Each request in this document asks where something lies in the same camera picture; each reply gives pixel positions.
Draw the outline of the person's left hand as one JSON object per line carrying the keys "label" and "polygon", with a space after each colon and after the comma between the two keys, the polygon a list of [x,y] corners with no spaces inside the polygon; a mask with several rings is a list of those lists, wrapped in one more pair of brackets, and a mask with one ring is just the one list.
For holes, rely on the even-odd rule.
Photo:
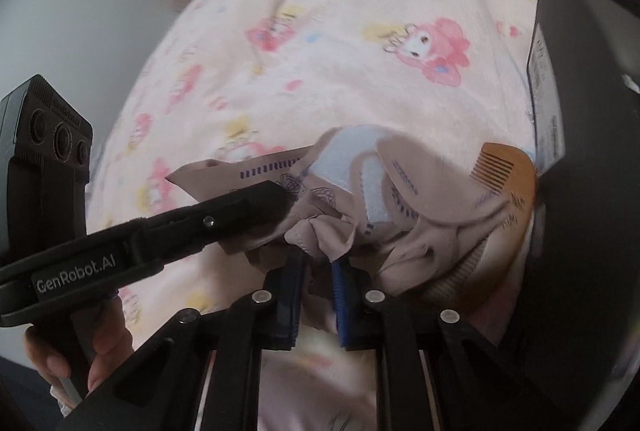
{"label": "person's left hand", "polygon": [[[108,301],[94,324],[92,347],[96,352],[88,374],[88,391],[95,390],[134,353],[132,336],[125,325],[122,300],[118,295]],[[25,352],[58,397],[66,394],[61,380],[72,370],[63,355],[44,341],[34,326],[24,334]]]}

